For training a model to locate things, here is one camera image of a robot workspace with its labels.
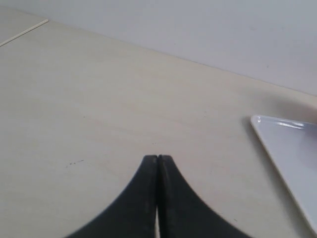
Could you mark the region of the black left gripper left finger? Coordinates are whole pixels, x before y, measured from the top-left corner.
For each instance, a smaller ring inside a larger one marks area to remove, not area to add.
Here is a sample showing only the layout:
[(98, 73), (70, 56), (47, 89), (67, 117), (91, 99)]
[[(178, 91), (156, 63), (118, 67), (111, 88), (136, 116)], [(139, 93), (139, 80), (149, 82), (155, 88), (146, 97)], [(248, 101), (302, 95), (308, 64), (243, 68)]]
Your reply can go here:
[(146, 155), (121, 194), (69, 238), (154, 238), (158, 157)]

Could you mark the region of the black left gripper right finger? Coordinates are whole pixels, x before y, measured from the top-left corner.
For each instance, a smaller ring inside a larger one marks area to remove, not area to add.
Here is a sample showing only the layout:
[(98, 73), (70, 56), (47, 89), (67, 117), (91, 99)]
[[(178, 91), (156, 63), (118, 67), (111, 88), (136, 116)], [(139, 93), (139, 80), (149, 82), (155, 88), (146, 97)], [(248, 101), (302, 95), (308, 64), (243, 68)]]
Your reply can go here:
[(158, 157), (157, 207), (162, 238), (248, 237), (195, 193), (170, 155)]

